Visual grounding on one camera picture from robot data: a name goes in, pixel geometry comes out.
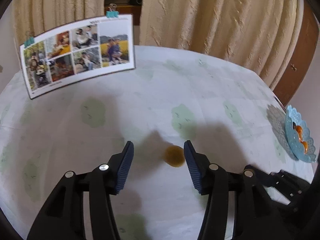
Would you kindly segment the orange mandarin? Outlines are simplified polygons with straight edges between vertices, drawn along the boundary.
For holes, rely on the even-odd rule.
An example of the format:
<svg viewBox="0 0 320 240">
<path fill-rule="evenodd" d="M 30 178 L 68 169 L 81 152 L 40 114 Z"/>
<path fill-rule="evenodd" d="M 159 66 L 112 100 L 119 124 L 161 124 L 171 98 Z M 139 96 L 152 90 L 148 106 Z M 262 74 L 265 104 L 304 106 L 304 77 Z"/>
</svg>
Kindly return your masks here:
<svg viewBox="0 0 320 240">
<path fill-rule="evenodd" d="M 307 154 L 307 152 L 308 152 L 308 143 L 306 141 L 302 141 L 301 143 L 304 146 L 304 154 Z"/>
<path fill-rule="evenodd" d="M 301 126 L 295 126 L 295 131 L 298 133 L 299 140 L 303 140 L 303 128 Z"/>
</svg>

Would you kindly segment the brown kiwi fruit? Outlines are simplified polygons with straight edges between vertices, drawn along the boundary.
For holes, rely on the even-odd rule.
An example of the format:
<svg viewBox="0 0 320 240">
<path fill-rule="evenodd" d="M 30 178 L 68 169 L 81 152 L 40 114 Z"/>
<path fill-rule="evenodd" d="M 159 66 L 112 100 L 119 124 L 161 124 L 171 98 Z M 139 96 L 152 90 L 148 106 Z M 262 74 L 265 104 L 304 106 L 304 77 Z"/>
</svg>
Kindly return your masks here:
<svg viewBox="0 0 320 240">
<path fill-rule="evenodd" d="M 169 146 L 164 151 L 163 159 L 172 167 L 181 167 L 185 162 L 183 148 L 176 145 Z"/>
</svg>

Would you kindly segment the white green patterned bedsheet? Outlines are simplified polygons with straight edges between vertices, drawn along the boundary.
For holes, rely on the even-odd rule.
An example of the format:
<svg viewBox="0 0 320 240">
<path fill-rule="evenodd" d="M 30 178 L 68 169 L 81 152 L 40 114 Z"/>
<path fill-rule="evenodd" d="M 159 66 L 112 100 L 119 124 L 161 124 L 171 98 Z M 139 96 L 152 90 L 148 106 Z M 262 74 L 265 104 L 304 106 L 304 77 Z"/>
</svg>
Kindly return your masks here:
<svg viewBox="0 0 320 240">
<path fill-rule="evenodd" d="M 21 72 L 1 93 L 1 208 L 25 238 L 54 186 L 120 152 L 135 155 L 111 198 L 122 239 L 196 239 L 207 197 L 186 165 L 164 161 L 190 140 L 226 171 L 248 164 L 307 181 L 280 131 L 283 111 L 255 72 L 192 51 L 135 47 L 134 70 L 99 76 L 30 99 Z"/>
</svg>

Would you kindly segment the photo collage calendar board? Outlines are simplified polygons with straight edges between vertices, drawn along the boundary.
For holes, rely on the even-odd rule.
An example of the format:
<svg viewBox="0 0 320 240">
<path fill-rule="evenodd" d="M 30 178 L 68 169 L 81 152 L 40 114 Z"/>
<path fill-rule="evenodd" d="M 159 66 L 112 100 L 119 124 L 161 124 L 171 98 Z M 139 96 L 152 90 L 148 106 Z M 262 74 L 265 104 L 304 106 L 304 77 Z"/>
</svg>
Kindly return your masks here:
<svg viewBox="0 0 320 240">
<path fill-rule="evenodd" d="M 93 77 L 135 68 L 133 15 L 75 21 L 20 46 L 30 99 Z"/>
</svg>

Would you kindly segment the teal binder clip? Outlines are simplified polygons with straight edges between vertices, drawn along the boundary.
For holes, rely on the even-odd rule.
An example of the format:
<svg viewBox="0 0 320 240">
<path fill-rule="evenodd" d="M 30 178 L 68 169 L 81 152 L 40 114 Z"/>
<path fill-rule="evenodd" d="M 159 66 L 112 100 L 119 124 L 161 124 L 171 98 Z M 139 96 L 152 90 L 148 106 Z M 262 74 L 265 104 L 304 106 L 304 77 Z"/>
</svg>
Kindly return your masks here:
<svg viewBox="0 0 320 240">
<path fill-rule="evenodd" d="M 27 48 L 28 46 L 30 46 L 32 44 L 34 44 L 34 32 L 33 31 L 26 31 L 24 47 Z"/>
<path fill-rule="evenodd" d="M 106 11 L 106 17 L 107 18 L 118 18 L 119 17 L 119 11 L 117 10 L 116 3 L 110 3 L 108 6 L 108 10 Z"/>
</svg>

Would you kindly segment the beige curtain right panel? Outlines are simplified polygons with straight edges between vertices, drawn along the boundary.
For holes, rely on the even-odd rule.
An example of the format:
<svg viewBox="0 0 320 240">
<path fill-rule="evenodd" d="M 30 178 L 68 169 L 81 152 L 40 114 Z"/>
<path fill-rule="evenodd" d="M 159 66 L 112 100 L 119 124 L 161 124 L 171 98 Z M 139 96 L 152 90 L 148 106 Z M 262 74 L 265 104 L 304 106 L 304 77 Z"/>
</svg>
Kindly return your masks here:
<svg viewBox="0 0 320 240">
<path fill-rule="evenodd" d="M 275 88 L 303 14 L 304 0 L 143 0 L 139 40 L 230 61 Z"/>
</svg>

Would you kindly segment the beige curtain panel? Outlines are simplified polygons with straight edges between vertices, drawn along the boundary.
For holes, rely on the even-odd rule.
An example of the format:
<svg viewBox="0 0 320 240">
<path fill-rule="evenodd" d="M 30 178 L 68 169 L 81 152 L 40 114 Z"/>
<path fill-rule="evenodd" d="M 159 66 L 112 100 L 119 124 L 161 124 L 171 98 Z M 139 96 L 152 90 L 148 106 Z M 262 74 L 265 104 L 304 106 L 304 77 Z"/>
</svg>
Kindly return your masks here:
<svg viewBox="0 0 320 240">
<path fill-rule="evenodd" d="M 230 61 L 275 88 L 303 14 L 304 0 L 143 0 L 139 40 Z"/>
<path fill-rule="evenodd" d="M 105 0 L 13 0 L 15 44 L 61 25 L 102 16 Z"/>
</svg>

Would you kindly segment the beige curtain left panel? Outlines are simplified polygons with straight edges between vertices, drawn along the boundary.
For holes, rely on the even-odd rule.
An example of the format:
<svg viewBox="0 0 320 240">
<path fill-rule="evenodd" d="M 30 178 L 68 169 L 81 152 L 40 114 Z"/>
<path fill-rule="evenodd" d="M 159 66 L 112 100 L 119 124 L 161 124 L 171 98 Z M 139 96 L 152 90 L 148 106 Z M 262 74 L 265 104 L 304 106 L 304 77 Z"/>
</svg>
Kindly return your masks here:
<svg viewBox="0 0 320 240">
<path fill-rule="evenodd" d="M 13 0 L 15 44 L 61 25 L 102 16 L 105 0 Z"/>
</svg>

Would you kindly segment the brown wooden door frame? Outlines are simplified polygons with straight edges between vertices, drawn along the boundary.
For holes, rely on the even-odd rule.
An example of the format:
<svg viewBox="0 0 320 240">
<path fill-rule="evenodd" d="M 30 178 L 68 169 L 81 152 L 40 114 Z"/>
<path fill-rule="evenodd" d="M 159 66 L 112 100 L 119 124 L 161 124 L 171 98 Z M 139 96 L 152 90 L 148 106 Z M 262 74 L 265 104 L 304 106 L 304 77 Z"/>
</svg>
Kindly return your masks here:
<svg viewBox="0 0 320 240">
<path fill-rule="evenodd" d="M 273 90 L 286 106 L 302 83 L 312 62 L 319 36 L 319 27 L 312 7 L 304 0 L 302 27 L 292 57 L 280 81 Z"/>
</svg>

